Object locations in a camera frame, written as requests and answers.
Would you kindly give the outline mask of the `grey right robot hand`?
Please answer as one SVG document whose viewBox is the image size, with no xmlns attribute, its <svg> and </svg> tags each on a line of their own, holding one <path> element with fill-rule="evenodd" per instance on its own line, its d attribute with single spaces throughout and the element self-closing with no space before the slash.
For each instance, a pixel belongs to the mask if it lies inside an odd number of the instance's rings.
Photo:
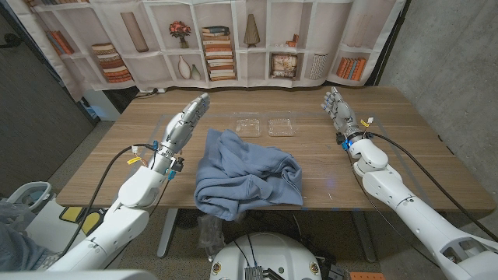
<svg viewBox="0 0 498 280">
<path fill-rule="evenodd" d="M 329 115 L 337 132 L 349 141 L 356 142 L 363 138 L 353 109 L 345 102 L 336 87 L 326 92 L 321 108 Z"/>
</svg>

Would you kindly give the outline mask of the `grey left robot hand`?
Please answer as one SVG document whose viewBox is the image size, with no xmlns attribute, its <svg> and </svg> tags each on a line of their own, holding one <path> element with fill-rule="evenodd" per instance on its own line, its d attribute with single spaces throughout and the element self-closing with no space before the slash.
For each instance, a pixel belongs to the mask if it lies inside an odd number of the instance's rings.
<svg viewBox="0 0 498 280">
<path fill-rule="evenodd" d="M 190 140 L 201 117 L 209 109 L 209 104 L 209 94 L 203 93 L 176 114 L 166 127 L 160 153 L 170 156 L 179 153 Z"/>
</svg>

